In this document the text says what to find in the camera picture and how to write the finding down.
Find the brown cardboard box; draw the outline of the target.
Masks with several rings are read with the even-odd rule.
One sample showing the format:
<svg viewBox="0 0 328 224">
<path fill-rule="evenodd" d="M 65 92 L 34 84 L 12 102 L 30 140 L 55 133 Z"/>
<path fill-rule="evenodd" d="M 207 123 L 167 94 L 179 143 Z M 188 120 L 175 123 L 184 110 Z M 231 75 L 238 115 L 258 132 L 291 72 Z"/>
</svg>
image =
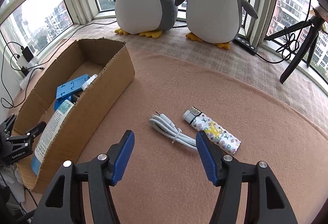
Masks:
<svg viewBox="0 0 328 224">
<path fill-rule="evenodd" d="M 84 74 L 98 77 L 82 92 L 45 152 L 35 174 L 31 157 L 17 163 L 23 184 L 44 193 L 61 164 L 76 162 L 107 112 L 134 78 L 125 42 L 108 38 L 81 39 L 68 46 L 45 70 L 19 110 L 13 133 L 24 135 L 54 113 L 57 87 Z"/>
</svg>

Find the patterned white lighter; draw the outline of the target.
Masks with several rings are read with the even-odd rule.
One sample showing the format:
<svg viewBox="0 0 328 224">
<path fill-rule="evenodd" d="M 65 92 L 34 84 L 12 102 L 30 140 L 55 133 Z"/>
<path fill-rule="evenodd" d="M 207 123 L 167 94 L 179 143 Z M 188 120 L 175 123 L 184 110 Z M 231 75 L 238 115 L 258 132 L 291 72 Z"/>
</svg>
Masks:
<svg viewBox="0 0 328 224">
<path fill-rule="evenodd" d="M 204 131 L 208 139 L 226 153 L 234 155 L 238 151 L 241 141 L 196 107 L 190 107 L 183 119 L 196 131 Z"/>
</svg>

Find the black charger plug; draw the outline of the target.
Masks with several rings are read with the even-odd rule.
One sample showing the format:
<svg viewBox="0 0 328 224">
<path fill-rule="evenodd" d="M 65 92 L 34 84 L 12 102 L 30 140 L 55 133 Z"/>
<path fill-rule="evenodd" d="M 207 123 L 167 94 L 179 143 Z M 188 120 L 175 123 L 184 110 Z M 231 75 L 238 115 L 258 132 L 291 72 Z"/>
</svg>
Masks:
<svg viewBox="0 0 328 224">
<path fill-rule="evenodd" d="M 34 54 L 28 46 L 22 48 L 22 55 L 28 63 L 34 58 Z"/>
</svg>

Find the white lotion tube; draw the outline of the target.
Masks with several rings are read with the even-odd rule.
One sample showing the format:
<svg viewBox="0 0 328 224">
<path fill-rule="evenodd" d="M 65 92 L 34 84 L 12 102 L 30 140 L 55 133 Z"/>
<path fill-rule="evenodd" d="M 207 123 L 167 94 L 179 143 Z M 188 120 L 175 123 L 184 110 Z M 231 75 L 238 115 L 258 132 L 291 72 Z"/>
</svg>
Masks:
<svg viewBox="0 0 328 224">
<path fill-rule="evenodd" d="M 43 133 L 41 134 L 36 148 L 34 149 L 31 162 L 32 171 L 36 176 L 39 174 L 40 166 L 44 161 L 48 148 L 57 136 L 59 129 L 63 124 L 63 121 L 65 120 L 66 116 L 73 108 L 73 106 L 74 104 L 71 101 L 65 99 L 54 112 L 53 116 L 46 125 Z"/>
</svg>

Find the blue phone stand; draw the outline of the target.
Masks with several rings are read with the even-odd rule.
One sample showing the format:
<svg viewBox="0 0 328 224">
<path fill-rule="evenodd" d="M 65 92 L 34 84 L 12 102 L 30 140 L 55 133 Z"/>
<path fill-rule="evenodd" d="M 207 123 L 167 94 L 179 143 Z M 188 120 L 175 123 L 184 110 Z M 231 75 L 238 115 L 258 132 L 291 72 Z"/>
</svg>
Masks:
<svg viewBox="0 0 328 224">
<path fill-rule="evenodd" d="M 74 103 L 74 100 L 76 100 L 75 97 L 77 97 L 76 93 L 82 90 L 82 85 L 87 82 L 88 79 L 88 74 L 84 74 L 58 86 L 56 91 L 54 110 L 56 111 L 65 100 Z"/>
</svg>

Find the white power strip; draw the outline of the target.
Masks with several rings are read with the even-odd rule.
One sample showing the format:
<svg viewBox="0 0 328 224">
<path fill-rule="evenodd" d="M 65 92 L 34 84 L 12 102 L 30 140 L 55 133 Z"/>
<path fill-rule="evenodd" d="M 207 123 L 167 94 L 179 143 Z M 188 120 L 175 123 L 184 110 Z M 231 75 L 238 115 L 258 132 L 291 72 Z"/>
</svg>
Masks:
<svg viewBox="0 0 328 224">
<path fill-rule="evenodd" d="M 34 56 L 34 58 L 24 66 L 24 70 L 22 72 L 26 73 L 26 76 L 24 79 L 20 82 L 19 86 L 22 91 L 24 91 L 27 88 L 28 80 L 31 77 L 33 77 L 33 70 L 40 67 L 38 64 L 38 57 Z"/>
</svg>

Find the small plush penguin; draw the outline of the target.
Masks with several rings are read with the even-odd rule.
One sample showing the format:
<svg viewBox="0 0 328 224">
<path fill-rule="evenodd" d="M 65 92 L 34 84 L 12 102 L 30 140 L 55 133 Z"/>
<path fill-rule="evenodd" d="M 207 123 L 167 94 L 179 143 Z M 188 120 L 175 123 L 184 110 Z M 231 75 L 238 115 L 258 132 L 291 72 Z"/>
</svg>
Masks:
<svg viewBox="0 0 328 224">
<path fill-rule="evenodd" d="M 237 36 L 242 11 L 252 18 L 258 14 L 248 0 L 175 0 L 179 6 L 186 2 L 186 23 L 191 41 L 206 42 L 225 50 Z"/>
</svg>

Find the white power adapter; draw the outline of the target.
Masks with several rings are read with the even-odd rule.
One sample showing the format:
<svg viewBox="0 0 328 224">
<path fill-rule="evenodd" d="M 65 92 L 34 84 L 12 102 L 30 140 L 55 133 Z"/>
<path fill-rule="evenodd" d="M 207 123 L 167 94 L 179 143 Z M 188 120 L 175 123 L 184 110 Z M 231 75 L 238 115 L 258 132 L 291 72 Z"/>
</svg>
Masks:
<svg viewBox="0 0 328 224">
<path fill-rule="evenodd" d="M 92 75 L 86 82 L 84 82 L 81 86 L 82 90 L 85 91 L 88 86 L 98 77 L 98 74 Z"/>
</svg>

